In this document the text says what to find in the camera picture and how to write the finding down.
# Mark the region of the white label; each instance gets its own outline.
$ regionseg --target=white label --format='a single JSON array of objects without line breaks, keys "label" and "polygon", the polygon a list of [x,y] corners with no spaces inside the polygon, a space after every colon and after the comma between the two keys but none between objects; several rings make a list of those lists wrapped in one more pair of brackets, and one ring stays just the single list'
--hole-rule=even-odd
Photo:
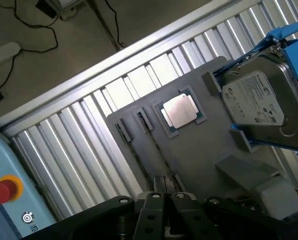
[{"label": "white label", "polygon": [[222,98],[238,125],[281,126],[283,123],[283,112],[261,71],[225,85]]}]

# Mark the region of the black cable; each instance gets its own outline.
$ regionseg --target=black cable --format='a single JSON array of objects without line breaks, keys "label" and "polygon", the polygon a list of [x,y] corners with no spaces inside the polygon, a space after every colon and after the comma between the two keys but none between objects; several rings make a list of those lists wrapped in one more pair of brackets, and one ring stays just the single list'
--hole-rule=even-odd
[{"label": "black cable", "polygon": [[119,29],[119,23],[118,23],[118,13],[117,11],[114,10],[113,7],[111,7],[111,5],[109,4],[108,0],[104,0],[105,3],[107,4],[108,8],[114,12],[114,19],[115,19],[115,26],[117,28],[117,42],[121,47],[125,47],[122,43],[120,43],[120,29]]},{"label": "black cable", "polygon": [[29,24],[27,22],[25,22],[24,20],[22,20],[18,14],[17,14],[17,9],[18,9],[18,3],[17,3],[17,0],[14,0],[14,6],[2,6],[0,5],[0,8],[4,8],[4,9],[12,9],[13,10],[13,14],[14,14],[14,17],[19,20],[21,23],[23,23],[25,26],[29,27],[29,28],[32,28],[32,29],[50,29],[53,33],[53,36],[54,36],[54,40],[55,40],[55,43],[56,45],[52,48],[49,48],[47,50],[43,50],[43,51],[40,51],[40,50],[31,50],[31,49],[25,49],[25,48],[22,48],[20,49],[20,51],[15,55],[13,56],[12,58],[12,65],[11,65],[11,69],[9,71],[9,74],[7,76],[7,78],[4,80],[4,82],[0,85],[0,88],[2,88],[9,80],[10,76],[11,76],[11,73],[13,71],[13,68],[14,68],[14,63],[15,63],[15,59],[17,56],[20,55],[21,52],[31,52],[31,53],[39,53],[39,54],[42,54],[42,53],[47,53],[51,50],[54,50],[56,48],[58,48],[59,46],[59,43],[58,43],[58,38],[57,38],[57,35],[55,33],[55,30],[50,27],[51,25],[53,25],[58,19],[59,19],[59,16],[57,16],[57,18],[52,22],[50,23],[49,25],[33,25],[33,24]]}]

